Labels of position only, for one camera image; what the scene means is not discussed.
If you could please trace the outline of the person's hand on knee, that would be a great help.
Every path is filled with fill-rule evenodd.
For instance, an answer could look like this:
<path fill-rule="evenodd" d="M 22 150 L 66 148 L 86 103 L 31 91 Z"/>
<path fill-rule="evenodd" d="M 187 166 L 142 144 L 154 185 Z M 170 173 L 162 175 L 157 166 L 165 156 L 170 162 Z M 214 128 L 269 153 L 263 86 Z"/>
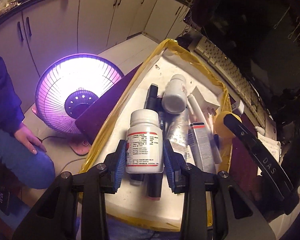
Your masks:
<path fill-rule="evenodd" d="M 46 152 L 46 148 L 42 142 L 28 129 L 23 122 L 20 123 L 13 135 L 15 139 L 24 145 L 32 154 L 38 153 L 37 148 L 43 152 Z"/>

